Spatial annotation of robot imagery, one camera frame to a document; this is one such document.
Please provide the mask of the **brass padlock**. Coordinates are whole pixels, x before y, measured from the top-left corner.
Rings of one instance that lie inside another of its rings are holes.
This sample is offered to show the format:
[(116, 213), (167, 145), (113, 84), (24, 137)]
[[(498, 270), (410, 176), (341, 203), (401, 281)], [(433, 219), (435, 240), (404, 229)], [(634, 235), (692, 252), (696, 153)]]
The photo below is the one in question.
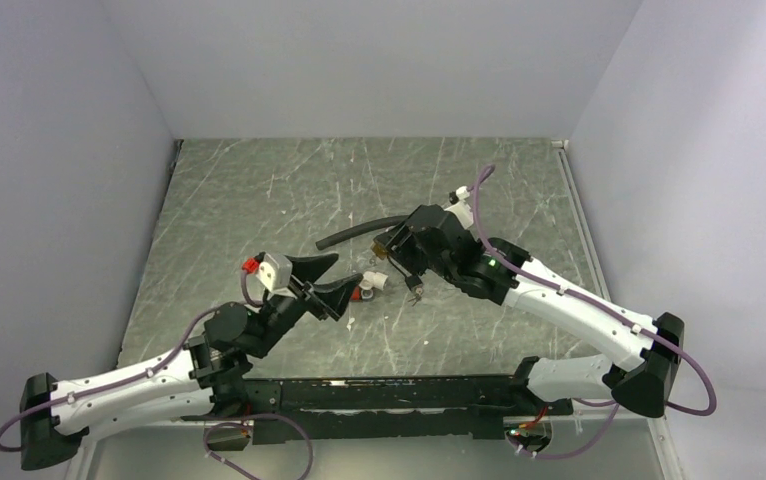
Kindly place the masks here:
[(388, 252), (386, 248), (380, 244), (374, 243), (371, 247), (372, 252), (374, 255), (382, 260), (385, 260), (388, 257)]

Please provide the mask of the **small metal key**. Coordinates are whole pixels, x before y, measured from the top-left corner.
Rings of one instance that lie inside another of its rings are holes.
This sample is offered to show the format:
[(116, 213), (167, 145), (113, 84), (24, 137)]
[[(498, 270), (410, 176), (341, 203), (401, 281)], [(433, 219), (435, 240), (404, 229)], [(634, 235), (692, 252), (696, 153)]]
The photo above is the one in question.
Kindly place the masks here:
[(422, 300), (422, 297), (423, 297), (423, 291), (421, 289), (414, 290), (412, 292), (411, 298), (409, 299), (409, 304), (411, 306), (417, 305)]

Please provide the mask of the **black cable padlock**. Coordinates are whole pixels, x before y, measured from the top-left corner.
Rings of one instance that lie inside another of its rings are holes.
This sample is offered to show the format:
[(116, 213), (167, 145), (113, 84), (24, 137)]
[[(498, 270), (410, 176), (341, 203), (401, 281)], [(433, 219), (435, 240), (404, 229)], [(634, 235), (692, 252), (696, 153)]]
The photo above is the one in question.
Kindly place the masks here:
[(388, 258), (388, 263), (403, 277), (407, 289), (414, 295), (423, 294), (423, 282), (418, 275), (412, 274), (400, 266), (392, 257)]

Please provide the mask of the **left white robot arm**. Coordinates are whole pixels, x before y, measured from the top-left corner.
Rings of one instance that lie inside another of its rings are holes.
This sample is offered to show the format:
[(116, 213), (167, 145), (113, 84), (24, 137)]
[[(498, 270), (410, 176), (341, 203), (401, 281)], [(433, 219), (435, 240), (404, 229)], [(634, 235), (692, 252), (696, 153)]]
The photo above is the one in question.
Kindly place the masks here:
[(265, 358), (304, 315), (338, 320), (346, 312), (364, 277), (321, 283), (338, 258), (261, 252), (243, 263), (241, 281), (257, 280), (262, 299), (208, 309), (169, 351), (94, 377), (29, 378), (20, 403), (21, 468), (64, 463), (102, 423), (123, 424), (126, 412), (143, 420), (147, 406), (169, 407), (182, 416), (238, 417), (251, 403), (244, 376), (253, 359)]

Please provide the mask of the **white pipe elbow near wrench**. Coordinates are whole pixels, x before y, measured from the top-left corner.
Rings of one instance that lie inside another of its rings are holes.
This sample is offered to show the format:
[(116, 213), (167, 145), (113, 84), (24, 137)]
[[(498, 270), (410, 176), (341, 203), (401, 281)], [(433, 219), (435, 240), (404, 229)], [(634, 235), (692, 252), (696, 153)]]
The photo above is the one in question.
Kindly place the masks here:
[(362, 290), (383, 290), (386, 286), (389, 276), (377, 271), (365, 271), (359, 287)]

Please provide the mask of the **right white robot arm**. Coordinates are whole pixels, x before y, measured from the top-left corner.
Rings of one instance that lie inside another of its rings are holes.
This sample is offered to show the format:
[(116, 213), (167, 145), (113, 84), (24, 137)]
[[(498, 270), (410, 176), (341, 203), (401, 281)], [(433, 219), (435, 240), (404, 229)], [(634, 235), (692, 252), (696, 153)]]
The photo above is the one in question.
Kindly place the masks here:
[(452, 212), (422, 205), (379, 234), (373, 250), (412, 275), (435, 273), (466, 295), (535, 314), (596, 349), (589, 357), (524, 359), (510, 388), (516, 411), (533, 415), (556, 400), (611, 399), (648, 418), (665, 414), (685, 324), (623, 310), (563, 279), (501, 238), (477, 239)]

